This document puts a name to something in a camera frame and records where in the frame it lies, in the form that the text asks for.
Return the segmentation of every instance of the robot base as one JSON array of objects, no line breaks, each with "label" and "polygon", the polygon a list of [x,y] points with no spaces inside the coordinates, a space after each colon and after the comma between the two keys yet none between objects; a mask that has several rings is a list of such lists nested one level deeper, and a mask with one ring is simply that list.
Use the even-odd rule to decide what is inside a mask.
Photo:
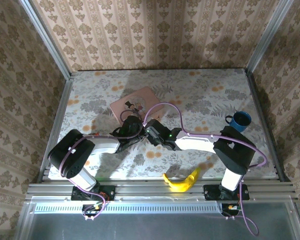
[{"label": "robot base", "polygon": [[[203,185],[203,193],[206,201],[238,201],[239,200],[239,186],[230,191],[221,185],[209,184]],[[242,184],[242,200],[249,200],[248,187]]]},{"label": "robot base", "polygon": [[[108,196],[108,198],[105,199],[106,201],[114,201],[116,195],[116,186],[99,185],[99,183],[97,182],[95,187],[93,187],[90,190],[90,192],[96,194],[99,194],[100,192],[105,193]],[[101,200],[100,197],[93,194],[85,193],[75,186],[72,189],[71,201],[100,201],[100,200]]]}]

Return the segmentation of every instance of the floral tablecloth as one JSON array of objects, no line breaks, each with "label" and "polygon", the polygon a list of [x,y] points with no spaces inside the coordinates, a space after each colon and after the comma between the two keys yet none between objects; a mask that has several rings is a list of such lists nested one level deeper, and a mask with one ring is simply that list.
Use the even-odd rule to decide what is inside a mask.
[{"label": "floral tablecloth", "polygon": [[[268,157],[264,167],[252,169],[246,178],[276,178],[260,119],[243,69],[114,70],[78,72],[68,100],[59,140],[71,129],[84,134],[112,132],[120,124],[109,105],[149,86],[162,102],[176,104],[189,131],[219,132],[227,124],[225,116],[246,111],[252,123],[242,133]],[[163,108],[161,123],[170,129],[180,126],[175,109]],[[262,161],[255,154],[252,163]],[[85,167],[98,179],[162,179],[188,176],[201,163],[202,178],[222,178],[226,170],[216,154],[197,150],[168,151],[147,140],[118,154],[91,156]],[[52,166],[52,180],[61,179]]]}]

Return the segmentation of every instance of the toy banana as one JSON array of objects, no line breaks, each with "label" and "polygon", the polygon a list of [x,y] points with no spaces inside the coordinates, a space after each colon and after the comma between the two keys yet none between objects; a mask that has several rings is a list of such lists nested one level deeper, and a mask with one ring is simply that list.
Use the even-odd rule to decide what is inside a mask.
[{"label": "toy banana", "polygon": [[174,192],[185,192],[189,190],[197,181],[201,169],[197,167],[185,180],[179,182],[171,182],[167,175],[163,174],[164,181],[169,184]]}]

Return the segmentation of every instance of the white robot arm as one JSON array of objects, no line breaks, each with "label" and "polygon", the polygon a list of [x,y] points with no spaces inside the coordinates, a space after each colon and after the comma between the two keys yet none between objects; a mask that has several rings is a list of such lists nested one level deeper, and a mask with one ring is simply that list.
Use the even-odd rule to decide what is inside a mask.
[{"label": "white robot arm", "polygon": [[[132,136],[135,133],[137,134],[133,137],[127,138],[127,136]],[[220,133],[221,136],[231,137],[254,146],[252,142],[231,126],[225,126]],[[199,150],[217,154],[226,166],[220,186],[233,192],[247,173],[255,153],[249,147],[235,142],[234,146],[231,147],[231,141],[221,139],[216,134],[213,137],[202,137],[189,135],[181,128],[170,130],[155,119],[150,120],[145,127],[142,127],[140,120],[135,116],[129,116],[119,132],[114,131],[111,135],[84,136],[78,130],[73,129],[51,150],[48,158],[55,167],[60,168],[62,161],[65,160],[65,155],[72,146],[79,139],[87,138],[72,149],[71,154],[62,163],[61,172],[63,176],[77,186],[90,191],[97,183],[96,179],[84,168],[90,155],[115,154],[147,138],[154,146],[162,145],[171,151]]]}]

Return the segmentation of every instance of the wall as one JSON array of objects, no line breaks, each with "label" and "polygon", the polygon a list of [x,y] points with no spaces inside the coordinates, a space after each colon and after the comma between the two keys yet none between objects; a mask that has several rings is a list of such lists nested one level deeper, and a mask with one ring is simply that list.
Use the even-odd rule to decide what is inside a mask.
[{"label": "wall", "polygon": [[39,172],[64,82],[18,1],[0,0],[0,239]]},{"label": "wall", "polygon": [[294,0],[253,74],[278,156],[300,199],[300,0]]},{"label": "wall", "polygon": [[278,0],[33,0],[71,71],[243,68]]}]

